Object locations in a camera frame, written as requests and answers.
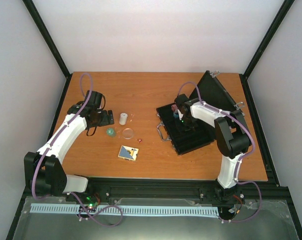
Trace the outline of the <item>blue poker chip stack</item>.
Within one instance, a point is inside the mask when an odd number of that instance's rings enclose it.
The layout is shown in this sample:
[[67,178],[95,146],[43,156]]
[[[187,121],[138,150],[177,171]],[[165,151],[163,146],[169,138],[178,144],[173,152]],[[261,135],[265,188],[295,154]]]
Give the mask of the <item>blue poker chip stack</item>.
[[178,119],[179,118],[179,114],[177,112],[173,113],[174,118]]

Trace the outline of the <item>green poker chip stack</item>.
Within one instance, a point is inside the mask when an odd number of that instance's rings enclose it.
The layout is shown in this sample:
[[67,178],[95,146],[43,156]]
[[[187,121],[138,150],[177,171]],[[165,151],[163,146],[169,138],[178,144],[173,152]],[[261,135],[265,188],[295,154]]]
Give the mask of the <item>green poker chip stack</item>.
[[110,127],[106,130],[106,134],[109,136],[109,137],[115,137],[117,135],[116,131],[114,128]]

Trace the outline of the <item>white poker chip stack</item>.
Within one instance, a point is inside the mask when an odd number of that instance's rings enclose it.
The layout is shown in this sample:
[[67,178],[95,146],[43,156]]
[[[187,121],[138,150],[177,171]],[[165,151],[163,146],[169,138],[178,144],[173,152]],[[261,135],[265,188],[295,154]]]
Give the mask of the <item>white poker chip stack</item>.
[[119,124],[124,126],[127,123],[128,114],[125,112],[122,112],[119,116]]

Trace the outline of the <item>clear dealer button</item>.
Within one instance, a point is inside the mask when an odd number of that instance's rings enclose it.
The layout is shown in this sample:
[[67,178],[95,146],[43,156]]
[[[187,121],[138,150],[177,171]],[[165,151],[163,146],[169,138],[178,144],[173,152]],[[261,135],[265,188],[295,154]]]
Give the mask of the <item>clear dealer button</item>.
[[124,139],[127,139],[127,140],[133,138],[134,137],[134,131],[133,131],[133,129],[131,129],[131,128],[125,128],[122,131],[122,136],[123,136]]

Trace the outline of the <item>black poker set case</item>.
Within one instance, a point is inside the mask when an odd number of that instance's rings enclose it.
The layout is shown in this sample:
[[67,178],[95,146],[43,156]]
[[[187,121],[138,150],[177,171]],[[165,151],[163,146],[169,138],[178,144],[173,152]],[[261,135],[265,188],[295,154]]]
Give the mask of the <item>black poker set case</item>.
[[[202,99],[207,104],[224,111],[240,111],[245,120],[245,114],[237,107],[236,102],[218,80],[217,75],[208,70],[187,97],[189,100]],[[177,129],[177,120],[179,118],[174,118],[174,113],[177,113],[178,110],[172,111],[172,105],[175,105],[175,101],[158,107],[156,112],[161,120],[160,125],[164,127],[168,134],[167,139],[171,141],[178,155],[183,155],[217,142],[215,129],[200,120],[197,121],[198,127],[195,131],[179,132]]]

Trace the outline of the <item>playing card deck box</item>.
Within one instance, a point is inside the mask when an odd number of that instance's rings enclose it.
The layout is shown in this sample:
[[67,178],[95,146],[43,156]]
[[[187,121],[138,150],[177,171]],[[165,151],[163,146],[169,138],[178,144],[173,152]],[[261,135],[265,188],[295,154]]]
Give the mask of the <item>playing card deck box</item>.
[[138,157],[139,149],[122,145],[120,147],[118,157],[128,161],[136,161]]

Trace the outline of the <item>red poker chip stack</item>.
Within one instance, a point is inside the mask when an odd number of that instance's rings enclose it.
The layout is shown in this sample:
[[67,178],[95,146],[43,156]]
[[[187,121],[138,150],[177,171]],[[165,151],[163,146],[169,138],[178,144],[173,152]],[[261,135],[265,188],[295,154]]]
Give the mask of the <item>red poker chip stack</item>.
[[171,110],[172,110],[173,112],[175,112],[177,109],[178,109],[178,107],[177,107],[176,105],[172,105],[172,106],[171,106]]

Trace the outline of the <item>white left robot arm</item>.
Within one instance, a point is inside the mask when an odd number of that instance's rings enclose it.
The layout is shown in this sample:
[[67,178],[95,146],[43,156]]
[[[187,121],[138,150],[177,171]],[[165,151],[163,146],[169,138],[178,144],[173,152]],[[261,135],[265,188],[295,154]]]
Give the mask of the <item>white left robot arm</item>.
[[77,137],[90,130],[114,124],[112,110],[105,110],[106,97],[97,91],[87,91],[83,101],[72,105],[58,130],[36,152],[24,157],[25,184],[35,199],[77,192],[83,201],[94,198],[95,188],[88,178],[66,174],[64,158]]

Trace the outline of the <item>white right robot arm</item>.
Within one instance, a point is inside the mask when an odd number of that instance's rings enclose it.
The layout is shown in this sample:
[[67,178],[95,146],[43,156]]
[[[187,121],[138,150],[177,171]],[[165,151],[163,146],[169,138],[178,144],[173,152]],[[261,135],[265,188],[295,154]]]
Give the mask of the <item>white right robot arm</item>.
[[190,100],[185,94],[174,100],[179,120],[193,129],[196,121],[202,121],[215,131],[217,147],[222,154],[221,167],[214,187],[219,202],[226,202],[236,192],[239,171],[243,158],[249,155],[249,147],[255,149],[243,114],[239,111],[225,111],[209,105],[202,99]]

